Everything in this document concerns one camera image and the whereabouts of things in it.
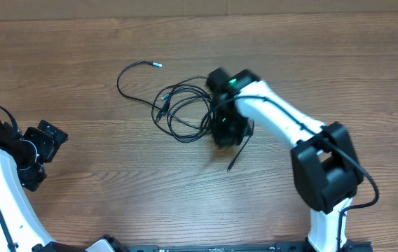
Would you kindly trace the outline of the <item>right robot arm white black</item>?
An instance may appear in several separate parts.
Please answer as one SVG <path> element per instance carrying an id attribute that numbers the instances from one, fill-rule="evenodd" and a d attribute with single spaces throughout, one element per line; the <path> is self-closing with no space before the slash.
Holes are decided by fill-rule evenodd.
<path id="1" fill-rule="evenodd" d="M 310 207 L 311 229 L 305 241 L 278 242 L 275 251 L 371 251 L 371 243 L 345 235 L 347 209 L 364 179 L 346 128 L 303 114 L 247 69 L 229 76 L 218 68 L 206 85 L 212 92 L 206 118 L 216 145 L 241 144 L 258 123 L 290 151 L 294 185 Z"/>

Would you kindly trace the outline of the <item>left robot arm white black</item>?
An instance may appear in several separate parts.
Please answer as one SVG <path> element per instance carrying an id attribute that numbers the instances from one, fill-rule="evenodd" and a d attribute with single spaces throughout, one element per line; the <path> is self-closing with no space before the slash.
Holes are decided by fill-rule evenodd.
<path id="1" fill-rule="evenodd" d="M 44 165 L 67 139 L 45 120 L 26 132 L 19 130 L 15 118 L 0 120 L 0 251 L 81 251 L 49 235 L 25 194 L 41 185 L 47 177 Z"/>

